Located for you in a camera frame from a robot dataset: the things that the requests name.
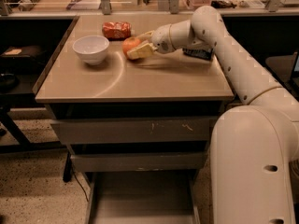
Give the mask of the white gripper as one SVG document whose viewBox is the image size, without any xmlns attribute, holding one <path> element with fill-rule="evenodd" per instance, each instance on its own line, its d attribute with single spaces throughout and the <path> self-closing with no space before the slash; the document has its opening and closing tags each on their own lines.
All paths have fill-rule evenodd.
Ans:
<svg viewBox="0 0 299 224">
<path fill-rule="evenodd" d="M 166 54 L 172 51 L 170 40 L 170 24 L 161 26 L 155 31 L 147 31 L 138 35 L 136 38 L 141 41 L 140 44 L 129 48 L 126 52 L 129 60 L 138 60 L 151 56 L 155 51 Z"/>
</svg>

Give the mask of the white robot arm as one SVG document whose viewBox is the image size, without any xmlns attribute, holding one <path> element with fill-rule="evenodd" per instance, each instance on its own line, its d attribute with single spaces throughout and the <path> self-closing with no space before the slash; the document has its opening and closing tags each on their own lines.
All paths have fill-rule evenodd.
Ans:
<svg viewBox="0 0 299 224">
<path fill-rule="evenodd" d="M 299 156 L 298 101 L 229 34 L 214 7 L 140 39 L 128 58 L 213 49 L 240 98 L 210 141 L 214 224 L 296 224 L 289 164 Z"/>
</svg>

